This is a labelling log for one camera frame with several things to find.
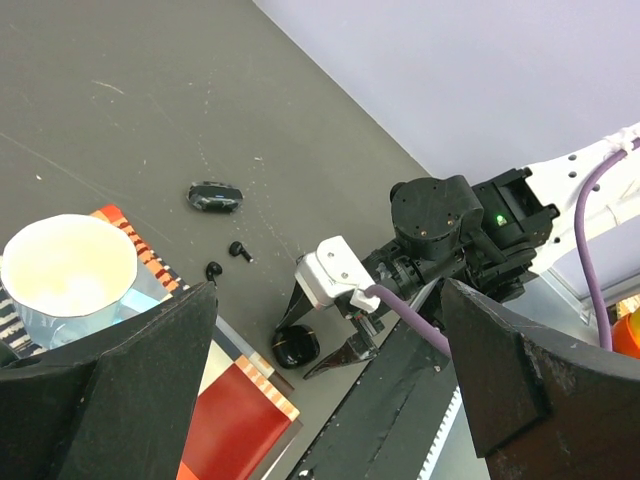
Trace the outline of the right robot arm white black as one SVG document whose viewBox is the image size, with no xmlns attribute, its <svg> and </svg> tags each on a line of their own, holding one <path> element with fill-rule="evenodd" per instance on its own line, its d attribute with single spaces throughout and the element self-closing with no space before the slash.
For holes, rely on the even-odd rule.
<svg viewBox="0 0 640 480">
<path fill-rule="evenodd" d="M 338 235 L 298 259 L 271 341 L 279 366 L 314 377 L 375 358 L 390 310 L 375 286 L 417 302 L 415 329 L 443 348 L 446 280 L 515 300 L 566 253 L 638 215 L 639 128 L 475 185 L 461 175 L 400 182 L 390 206 L 394 236 L 367 257 Z"/>
</svg>

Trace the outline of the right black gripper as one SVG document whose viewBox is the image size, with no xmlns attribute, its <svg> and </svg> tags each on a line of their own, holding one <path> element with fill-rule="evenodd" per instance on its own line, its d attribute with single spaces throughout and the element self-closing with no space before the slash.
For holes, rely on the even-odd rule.
<svg viewBox="0 0 640 480">
<path fill-rule="evenodd" d="M 305 375 L 309 380 L 328 370 L 369 361 L 375 357 L 373 338 L 384 330 L 381 317 L 393 311 L 432 345 L 440 343 L 440 330 L 431 324 L 440 308 L 440 265 L 413 259 L 399 249 L 380 249 L 362 261 L 373 278 L 368 287 L 361 285 L 355 293 L 365 300 L 377 301 L 378 308 L 367 312 L 346 306 L 341 310 L 356 328 L 337 350 L 329 354 Z M 313 309 L 299 283 L 295 283 L 289 303 L 275 331 L 292 326 Z"/>
</svg>

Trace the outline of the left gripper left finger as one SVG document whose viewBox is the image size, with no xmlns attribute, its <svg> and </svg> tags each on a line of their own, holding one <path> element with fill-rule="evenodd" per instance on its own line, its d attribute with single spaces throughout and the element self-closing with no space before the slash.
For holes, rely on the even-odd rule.
<svg viewBox="0 0 640 480">
<path fill-rule="evenodd" d="M 3 344 L 2 478 L 176 478 L 217 306 L 203 282 L 32 357 Z"/>
</svg>

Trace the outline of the black earbud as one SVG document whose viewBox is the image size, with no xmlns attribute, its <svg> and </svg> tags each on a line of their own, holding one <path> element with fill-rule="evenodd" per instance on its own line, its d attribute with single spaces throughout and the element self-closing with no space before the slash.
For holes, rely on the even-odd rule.
<svg viewBox="0 0 640 480">
<path fill-rule="evenodd" d="M 228 253 L 232 257 L 242 257 L 248 263 L 252 263 L 254 261 L 254 257 L 248 252 L 244 244 L 240 241 L 233 241 L 229 245 Z"/>
<path fill-rule="evenodd" d="M 217 284 L 217 278 L 223 274 L 222 266 L 216 261 L 210 261 L 205 267 L 206 280 Z"/>
</svg>

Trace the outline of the black round earbud case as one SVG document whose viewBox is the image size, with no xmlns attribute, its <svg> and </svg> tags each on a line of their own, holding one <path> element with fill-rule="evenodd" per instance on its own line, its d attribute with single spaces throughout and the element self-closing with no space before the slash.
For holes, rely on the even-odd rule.
<svg viewBox="0 0 640 480">
<path fill-rule="evenodd" d="M 232 213 L 243 203 L 240 189 L 226 183 L 214 181 L 194 182 L 188 189 L 187 200 L 202 212 Z"/>
</svg>

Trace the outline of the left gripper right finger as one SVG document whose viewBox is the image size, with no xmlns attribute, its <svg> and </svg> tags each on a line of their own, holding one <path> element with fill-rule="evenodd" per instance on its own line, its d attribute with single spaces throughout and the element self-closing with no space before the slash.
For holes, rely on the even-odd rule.
<svg viewBox="0 0 640 480">
<path fill-rule="evenodd" d="M 639 362 L 521 316 L 457 281 L 445 333 L 493 479 L 636 479 Z"/>
</svg>

